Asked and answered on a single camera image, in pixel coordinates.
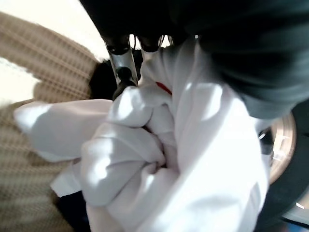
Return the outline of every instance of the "black fabric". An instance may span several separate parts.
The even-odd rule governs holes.
[[[58,198],[56,207],[75,232],[91,232],[81,191]]]
[[[254,117],[280,117],[309,97],[308,0],[81,2],[102,36],[200,35]]]

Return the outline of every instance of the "white fabric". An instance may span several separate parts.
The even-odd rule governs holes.
[[[253,231],[268,168],[239,96],[195,41],[159,51],[141,74],[113,103],[32,103],[15,118],[45,159],[82,157],[72,172],[94,232]]]

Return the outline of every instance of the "black object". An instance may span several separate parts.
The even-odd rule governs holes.
[[[280,220],[308,189],[309,101],[300,103],[292,113],[296,122],[295,151],[284,173],[269,187],[256,231],[272,226]]]
[[[55,205],[75,232],[91,232],[81,191],[58,198]]]
[[[143,58],[140,50],[132,51],[135,68],[137,72],[137,77],[140,80],[140,67],[143,62]],[[124,82],[124,86],[129,86],[131,83]],[[112,65],[110,60],[106,60],[103,63],[99,64],[89,82],[89,87],[91,90],[90,99],[109,99],[113,100],[113,94],[117,90],[117,83],[114,77],[114,73],[112,70]]]
[[[117,71],[117,76],[120,79],[120,83],[118,85],[118,88],[114,92],[112,96],[112,100],[114,101],[122,92],[125,90],[128,86],[135,86],[134,82],[131,81],[132,78],[132,72],[127,67],[121,67]]]
[[[260,139],[262,154],[271,155],[273,153],[273,147],[274,147],[274,140],[271,132],[271,127],[260,132],[259,137],[262,137]]]
[[[103,38],[199,35],[251,116],[273,119],[309,98],[308,0],[81,0]]]
[[[91,90],[90,99],[112,100],[117,83],[110,60],[106,60],[96,67],[89,81],[89,87]]]

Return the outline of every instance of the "red tag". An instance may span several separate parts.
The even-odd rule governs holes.
[[[170,95],[172,95],[172,92],[162,83],[160,82],[156,82],[156,84],[163,90],[165,90],[167,93],[169,93]]]

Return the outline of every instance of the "white sheet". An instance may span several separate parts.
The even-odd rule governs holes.
[[[82,158],[70,188],[81,186],[94,232],[253,231],[268,168],[244,103],[195,41],[141,74],[113,103],[37,102],[15,118],[45,159]]]

